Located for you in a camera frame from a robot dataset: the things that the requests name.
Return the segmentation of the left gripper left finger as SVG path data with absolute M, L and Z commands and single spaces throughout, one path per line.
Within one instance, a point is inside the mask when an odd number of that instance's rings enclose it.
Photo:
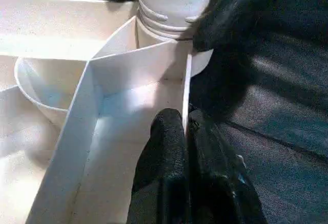
M 188 185 L 180 112 L 158 112 L 135 168 L 128 223 L 186 223 Z

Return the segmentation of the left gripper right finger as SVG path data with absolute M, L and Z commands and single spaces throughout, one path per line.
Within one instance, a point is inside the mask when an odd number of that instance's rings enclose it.
M 242 156 L 215 122 L 191 107 L 188 133 L 193 223 L 266 223 Z

